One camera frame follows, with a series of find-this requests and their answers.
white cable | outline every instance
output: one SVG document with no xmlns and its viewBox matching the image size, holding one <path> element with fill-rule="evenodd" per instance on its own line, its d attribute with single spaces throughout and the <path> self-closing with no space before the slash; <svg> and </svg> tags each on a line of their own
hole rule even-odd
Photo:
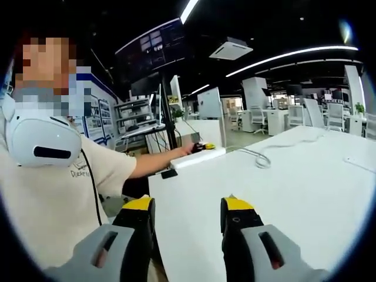
<svg viewBox="0 0 376 282">
<path fill-rule="evenodd" d="M 256 166 L 260 169 L 269 169 L 271 167 L 271 160 L 264 155 L 264 152 L 267 150 L 267 149 L 273 149 L 273 148 L 289 148 L 289 147 L 294 147 L 294 146 L 297 146 L 298 144 L 300 143 L 314 143 L 316 142 L 318 139 L 320 139 L 321 137 L 323 137 L 325 135 L 325 132 L 321 135 L 318 135 L 315 139 L 313 140 L 300 140 L 294 144 L 290 144 L 290 145 L 270 145 L 270 146 L 266 146 L 264 148 L 262 148 L 262 150 L 260 152 L 256 152 L 256 151 L 252 151 L 252 150 L 249 150 L 249 149 L 246 149 L 246 148 L 243 148 L 243 147 L 238 147 L 238 146 L 230 146 L 230 147 L 227 147 L 226 149 L 231 149 L 231 148 L 235 148 L 235 149 L 238 149 L 239 152 L 243 152 L 243 153 L 247 153 L 247 154 L 250 154 L 250 155 L 253 155 L 256 157 Z"/>
</svg>

white table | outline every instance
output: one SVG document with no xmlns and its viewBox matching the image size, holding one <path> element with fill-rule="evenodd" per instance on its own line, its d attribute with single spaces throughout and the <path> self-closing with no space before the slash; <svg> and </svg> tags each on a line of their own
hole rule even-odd
<svg viewBox="0 0 376 282">
<path fill-rule="evenodd" d="M 271 168 L 231 152 L 149 178 L 156 199 L 156 235 L 170 282 L 226 281 L 221 250 L 220 199 L 230 194 L 251 203 L 264 224 L 273 224 L 301 247 L 314 268 L 333 270 L 359 235 L 375 192 L 376 142 L 342 132 L 299 126 L 249 146 L 266 150 Z"/>
</svg>

white pillar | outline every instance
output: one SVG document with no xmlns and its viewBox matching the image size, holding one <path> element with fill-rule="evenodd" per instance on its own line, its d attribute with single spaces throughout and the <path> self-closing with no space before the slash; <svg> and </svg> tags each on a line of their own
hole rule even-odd
<svg viewBox="0 0 376 282">
<path fill-rule="evenodd" d="M 348 81 L 348 85 L 350 88 L 351 94 L 351 108 L 353 109 L 352 112 L 355 113 L 355 105 L 357 103 L 361 104 L 365 108 L 365 100 L 364 100 L 364 92 L 361 83 L 361 79 L 359 77 L 359 73 L 356 66 L 345 66 L 346 77 Z"/>
<path fill-rule="evenodd" d="M 244 95 L 246 97 L 247 109 L 251 106 L 260 106 L 266 108 L 268 105 L 268 97 L 262 88 L 267 89 L 266 80 L 264 78 L 248 78 L 243 80 Z"/>
</svg>

person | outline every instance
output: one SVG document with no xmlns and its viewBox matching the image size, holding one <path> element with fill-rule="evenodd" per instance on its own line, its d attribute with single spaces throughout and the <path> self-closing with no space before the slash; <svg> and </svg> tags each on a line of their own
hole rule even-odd
<svg viewBox="0 0 376 282">
<path fill-rule="evenodd" d="M 13 96 L 29 88 L 65 95 L 69 74 L 75 72 L 74 44 L 65 37 L 23 36 L 15 53 Z M 98 194 L 120 197 L 126 179 L 147 176 L 167 167 L 171 160 L 190 154 L 193 144 L 168 152 L 130 157 L 82 136 Z M 0 110 L 0 186 L 4 205 L 16 233 L 42 269 L 59 267 L 78 242 L 99 227 L 93 183 L 85 158 L 69 167 L 20 167 L 11 158 L 5 139 L 5 118 Z M 102 223 L 108 218 L 99 205 Z"/>
</svg>

